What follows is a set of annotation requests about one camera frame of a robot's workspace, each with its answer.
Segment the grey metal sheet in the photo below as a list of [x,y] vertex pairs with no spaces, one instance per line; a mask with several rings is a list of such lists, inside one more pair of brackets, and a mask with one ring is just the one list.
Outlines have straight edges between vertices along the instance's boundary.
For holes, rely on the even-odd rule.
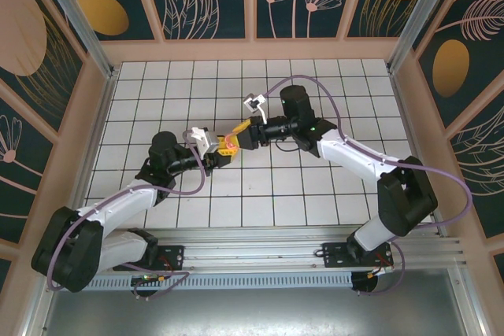
[[446,292],[357,296],[345,289],[58,294],[43,336],[466,336]]

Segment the aluminium side rail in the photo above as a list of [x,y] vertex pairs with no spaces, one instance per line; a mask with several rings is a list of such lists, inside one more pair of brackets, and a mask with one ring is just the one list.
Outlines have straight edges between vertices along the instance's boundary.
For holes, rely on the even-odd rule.
[[[421,155],[418,152],[417,144],[416,144],[416,139],[415,139],[415,134],[412,129],[412,124],[410,121],[410,116],[408,114],[408,111],[406,109],[406,103],[404,102],[401,88],[398,84],[398,81],[393,75],[390,75],[390,80],[391,80],[391,87],[392,90],[394,91],[394,96],[396,99],[396,102],[398,104],[398,110],[400,113],[400,117],[402,119],[403,127],[405,129],[406,133],[406,140],[408,142],[408,146],[410,148],[410,153],[419,159]],[[421,230],[423,231],[423,228],[430,228],[434,227],[434,223],[436,222],[435,219],[435,209],[432,210],[424,220],[422,220],[415,228],[415,231]]]
[[98,153],[100,138],[105,127],[109,104],[112,101],[113,92],[117,84],[118,72],[119,67],[117,65],[113,66],[112,72],[104,83],[104,87],[98,101],[98,108],[91,124],[91,132],[87,140],[83,159],[81,161],[80,169],[76,176],[76,182],[72,192],[70,205],[74,209],[81,208],[86,197],[87,185],[89,183],[95,158]]

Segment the aluminium mounting rail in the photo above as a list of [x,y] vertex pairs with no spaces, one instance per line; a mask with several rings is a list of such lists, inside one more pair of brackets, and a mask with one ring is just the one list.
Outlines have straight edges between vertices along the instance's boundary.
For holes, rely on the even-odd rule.
[[[183,269],[194,273],[322,271],[314,256],[326,242],[344,242],[353,226],[207,227],[149,229],[162,245],[184,247]],[[466,266],[458,238],[443,238],[432,228],[414,230],[395,243],[406,268]]]

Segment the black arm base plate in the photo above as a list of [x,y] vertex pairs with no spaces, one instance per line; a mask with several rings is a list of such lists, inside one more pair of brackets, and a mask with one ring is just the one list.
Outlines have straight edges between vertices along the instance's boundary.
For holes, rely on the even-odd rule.
[[324,243],[321,252],[326,268],[379,268],[394,265],[391,246],[386,242],[360,258],[350,255],[345,242]]
[[109,268],[127,271],[125,264],[152,271],[181,271],[184,259],[183,246],[120,246],[112,249]]

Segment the aluminium corner post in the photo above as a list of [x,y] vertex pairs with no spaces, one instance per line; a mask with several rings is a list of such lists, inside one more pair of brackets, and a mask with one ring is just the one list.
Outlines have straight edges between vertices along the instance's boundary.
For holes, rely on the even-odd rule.
[[418,0],[413,8],[411,16],[399,36],[398,42],[387,61],[388,72],[391,76],[401,68],[403,61],[410,52],[414,41],[420,34],[421,29],[427,23],[432,10],[439,0]]
[[106,56],[97,35],[92,30],[87,18],[83,14],[82,9],[77,3],[77,0],[57,0],[66,15],[69,17],[70,23],[75,28],[77,35],[86,46],[88,53],[97,64],[100,72],[110,79],[114,74],[114,66]]

